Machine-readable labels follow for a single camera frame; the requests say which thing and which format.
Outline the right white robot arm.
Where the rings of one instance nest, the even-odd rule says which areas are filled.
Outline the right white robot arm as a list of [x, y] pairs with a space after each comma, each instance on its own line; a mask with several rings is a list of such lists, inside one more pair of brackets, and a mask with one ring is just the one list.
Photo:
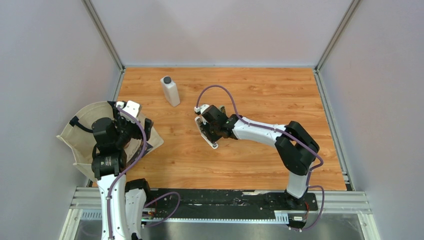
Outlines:
[[213, 149], [218, 147], [217, 141], [221, 138], [249, 140], [275, 148], [289, 171], [286, 205], [296, 210], [305, 203], [310, 169], [320, 147], [300, 123], [267, 124], [236, 114], [227, 116], [224, 111], [208, 104], [195, 107], [194, 112], [201, 136]]

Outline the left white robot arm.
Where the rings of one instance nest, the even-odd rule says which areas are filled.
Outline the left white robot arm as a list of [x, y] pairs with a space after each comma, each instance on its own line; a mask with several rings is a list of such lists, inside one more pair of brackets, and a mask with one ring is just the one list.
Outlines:
[[96, 141], [91, 169], [97, 181], [102, 213], [103, 240], [140, 240], [143, 209], [153, 201], [146, 179], [127, 181], [125, 146], [143, 140], [139, 126], [125, 117], [103, 117], [92, 124]]

